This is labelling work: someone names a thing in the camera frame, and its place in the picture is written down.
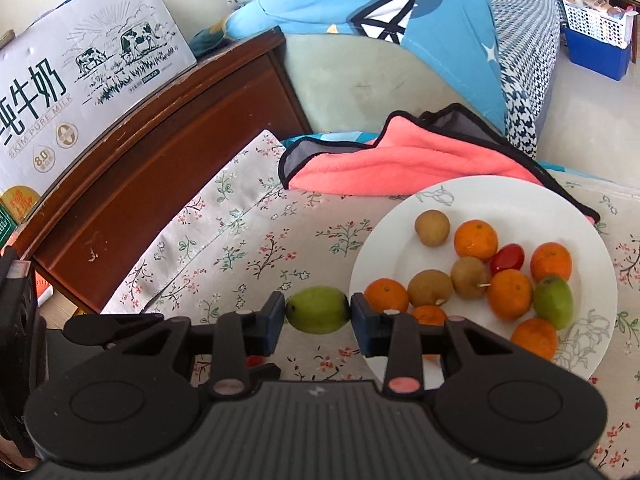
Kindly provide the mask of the green fruit large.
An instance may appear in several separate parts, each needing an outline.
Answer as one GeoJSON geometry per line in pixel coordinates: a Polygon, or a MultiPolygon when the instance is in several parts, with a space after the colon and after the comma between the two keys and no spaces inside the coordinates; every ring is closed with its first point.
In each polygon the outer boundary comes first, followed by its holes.
{"type": "Polygon", "coordinates": [[[301,332],[324,335],[349,321],[344,292],[330,286],[308,287],[296,292],[285,304],[288,322],[301,332]]]}

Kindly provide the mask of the orange tangerine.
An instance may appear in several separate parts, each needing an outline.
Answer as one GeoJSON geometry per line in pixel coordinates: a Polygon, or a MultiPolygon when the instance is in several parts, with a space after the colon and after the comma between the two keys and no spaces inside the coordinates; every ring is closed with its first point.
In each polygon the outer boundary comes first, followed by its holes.
{"type": "Polygon", "coordinates": [[[454,250],[459,257],[488,262],[498,252],[498,246],[497,232],[484,220],[465,221],[454,232],[454,250]]]}
{"type": "Polygon", "coordinates": [[[443,326],[447,319],[446,313],[439,306],[415,307],[411,315],[420,325],[427,326],[443,326]]]}
{"type": "Polygon", "coordinates": [[[554,358],[558,348],[555,327],[543,318],[530,318],[518,324],[510,341],[547,361],[554,358]]]}
{"type": "Polygon", "coordinates": [[[533,285],[521,271],[504,270],[491,278],[486,297],[491,311],[499,320],[513,322],[532,306],[533,285]]]}
{"type": "Polygon", "coordinates": [[[535,283],[549,275],[557,275],[568,281],[573,271],[573,259],[563,245],[547,242],[539,245],[533,252],[529,260],[529,271],[535,283]]]}

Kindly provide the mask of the small brown kiwi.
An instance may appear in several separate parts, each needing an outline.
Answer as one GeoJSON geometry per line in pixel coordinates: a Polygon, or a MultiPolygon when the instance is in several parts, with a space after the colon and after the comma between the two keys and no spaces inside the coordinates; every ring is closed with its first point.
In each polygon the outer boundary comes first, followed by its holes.
{"type": "Polygon", "coordinates": [[[450,278],[454,291],[464,300],[482,298],[490,282],[488,267],[475,257],[459,258],[451,268],[450,278]]]}

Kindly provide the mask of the floral tablecloth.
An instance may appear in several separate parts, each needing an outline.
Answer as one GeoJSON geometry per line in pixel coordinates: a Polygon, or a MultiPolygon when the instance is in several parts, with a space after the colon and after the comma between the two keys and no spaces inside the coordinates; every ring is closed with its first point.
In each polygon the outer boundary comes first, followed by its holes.
{"type": "MultiPolygon", "coordinates": [[[[160,231],[106,312],[210,324],[270,292],[345,289],[361,246],[396,200],[287,191],[277,176],[282,153],[272,134],[256,136],[160,231]]],[[[618,276],[612,321],[593,316],[575,335],[606,347],[591,376],[608,404],[608,429],[593,461],[608,477],[625,478],[639,470],[639,194],[559,166],[551,174],[600,214],[598,230],[618,276]]]]}

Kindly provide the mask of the brown wooden cabinet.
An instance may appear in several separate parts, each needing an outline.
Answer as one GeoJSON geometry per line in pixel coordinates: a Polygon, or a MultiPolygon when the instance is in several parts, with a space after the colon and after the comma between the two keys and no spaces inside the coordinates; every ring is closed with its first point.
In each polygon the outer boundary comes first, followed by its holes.
{"type": "Polygon", "coordinates": [[[262,130],[310,125],[278,28],[198,62],[129,113],[55,185],[12,245],[76,307],[99,313],[152,240],[262,130]]]}

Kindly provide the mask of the brown kiwi fruit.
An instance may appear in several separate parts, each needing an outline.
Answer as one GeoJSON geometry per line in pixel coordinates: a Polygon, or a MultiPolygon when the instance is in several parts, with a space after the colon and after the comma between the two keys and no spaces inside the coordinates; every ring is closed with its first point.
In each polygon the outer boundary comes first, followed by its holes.
{"type": "Polygon", "coordinates": [[[427,247],[444,244],[450,233],[450,222],[446,214],[431,209],[421,212],[414,220],[414,230],[420,242],[427,247]]]}

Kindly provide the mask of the yellow box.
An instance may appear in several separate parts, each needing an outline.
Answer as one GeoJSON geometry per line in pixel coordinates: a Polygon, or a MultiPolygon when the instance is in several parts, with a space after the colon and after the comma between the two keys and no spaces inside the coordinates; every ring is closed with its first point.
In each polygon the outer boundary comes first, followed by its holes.
{"type": "Polygon", "coordinates": [[[1,246],[30,215],[40,195],[25,185],[15,185],[1,193],[1,246]]]}

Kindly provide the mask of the red tomato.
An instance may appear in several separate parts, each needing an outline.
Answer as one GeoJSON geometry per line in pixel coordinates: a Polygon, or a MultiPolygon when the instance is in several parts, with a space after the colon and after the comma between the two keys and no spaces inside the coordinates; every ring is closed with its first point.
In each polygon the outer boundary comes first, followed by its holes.
{"type": "Polygon", "coordinates": [[[507,244],[491,257],[488,263],[489,273],[494,276],[505,270],[521,270],[525,252],[519,244],[507,244]]]}

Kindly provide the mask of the green apple fruit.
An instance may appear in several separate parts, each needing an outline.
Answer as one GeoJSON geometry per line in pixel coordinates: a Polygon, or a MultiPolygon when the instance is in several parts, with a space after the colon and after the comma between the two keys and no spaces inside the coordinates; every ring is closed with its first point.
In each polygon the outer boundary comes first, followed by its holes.
{"type": "Polygon", "coordinates": [[[564,330],[574,316],[574,298],[567,281],[551,274],[534,288],[533,307],[540,318],[550,322],[556,330],[564,330]]]}

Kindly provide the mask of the white ceramic plate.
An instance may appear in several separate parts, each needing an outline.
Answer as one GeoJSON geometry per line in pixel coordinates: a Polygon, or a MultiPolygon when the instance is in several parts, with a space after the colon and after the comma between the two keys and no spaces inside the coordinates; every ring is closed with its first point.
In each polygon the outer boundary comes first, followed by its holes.
{"type": "Polygon", "coordinates": [[[560,194],[506,177],[416,192],[378,222],[350,292],[406,292],[424,322],[461,315],[589,378],[608,350],[614,266],[592,221],[560,194]]]}

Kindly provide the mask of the pink grey towel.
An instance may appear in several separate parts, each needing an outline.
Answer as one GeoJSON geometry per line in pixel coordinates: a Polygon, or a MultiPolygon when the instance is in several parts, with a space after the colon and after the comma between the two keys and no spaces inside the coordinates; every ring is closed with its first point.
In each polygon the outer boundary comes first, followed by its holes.
{"type": "Polygon", "coordinates": [[[396,110],[364,143],[302,136],[286,146],[278,171],[288,190],[351,196],[410,196],[462,177],[508,177],[548,188],[600,221],[535,159],[459,103],[419,117],[396,110]]]}

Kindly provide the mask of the pale green cushion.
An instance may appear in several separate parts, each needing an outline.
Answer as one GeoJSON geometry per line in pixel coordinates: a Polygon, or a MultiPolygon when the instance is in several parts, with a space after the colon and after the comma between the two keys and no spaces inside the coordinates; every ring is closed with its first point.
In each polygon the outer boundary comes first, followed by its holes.
{"type": "Polygon", "coordinates": [[[379,133],[395,110],[413,116],[472,105],[406,49],[352,35],[285,36],[281,55],[311,131],[379,133]]]}

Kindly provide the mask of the white milk carton box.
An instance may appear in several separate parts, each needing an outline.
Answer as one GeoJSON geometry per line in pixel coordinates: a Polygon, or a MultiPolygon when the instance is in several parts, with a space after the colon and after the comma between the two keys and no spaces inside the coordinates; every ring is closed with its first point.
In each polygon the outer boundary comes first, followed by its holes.
{"type": "Polygon", "coordinates": [[[72,0],[1,52],[1,188],[43,196],[194,55],[163,0],[72,0]]]}

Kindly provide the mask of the blue cartoon pillow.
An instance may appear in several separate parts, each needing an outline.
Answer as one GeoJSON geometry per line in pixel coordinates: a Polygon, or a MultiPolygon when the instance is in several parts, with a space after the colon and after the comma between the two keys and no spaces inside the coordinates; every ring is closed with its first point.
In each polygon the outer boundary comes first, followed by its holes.
{"type": "Polygon", "coordinates": [[[189,42],[201,58],[225,41],[280,28],[380,40],[414,54],[499,131],[506,128],[489,0],[250,0],[189,42]]]}

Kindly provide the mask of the houndstooth sofa cover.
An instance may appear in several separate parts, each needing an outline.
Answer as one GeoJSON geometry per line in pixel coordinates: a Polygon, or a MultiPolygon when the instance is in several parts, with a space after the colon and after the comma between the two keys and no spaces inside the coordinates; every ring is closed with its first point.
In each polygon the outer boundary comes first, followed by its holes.
{"type": "Polygon", "coordinates": [[[489,0],[498,39],[506,100],[504,136],[525,155],[537,155],[561,43],[558,0],[489,0]]]}

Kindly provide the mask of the blue plastic storage box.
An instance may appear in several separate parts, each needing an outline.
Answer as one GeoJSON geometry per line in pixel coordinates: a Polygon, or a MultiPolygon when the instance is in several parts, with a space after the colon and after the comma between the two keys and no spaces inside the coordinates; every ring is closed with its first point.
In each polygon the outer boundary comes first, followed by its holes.
{"type": "Polygon", "coordinates": [[[570,62],[616,81],[626,75],[631,46],[621,49],[569,28],[564,28],[564,36],[570,62]]]}

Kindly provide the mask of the white plastic basket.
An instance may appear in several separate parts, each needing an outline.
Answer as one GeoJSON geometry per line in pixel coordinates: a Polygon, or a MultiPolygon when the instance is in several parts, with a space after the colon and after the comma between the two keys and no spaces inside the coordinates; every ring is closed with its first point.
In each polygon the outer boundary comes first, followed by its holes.
{"type": "Polygon", "coordinates": [[[606,0],[561,0],[568,27],[592,39],[613,47],[626,49],[631,43],[634,18],[633,6],[625,9],[606,0]]]}

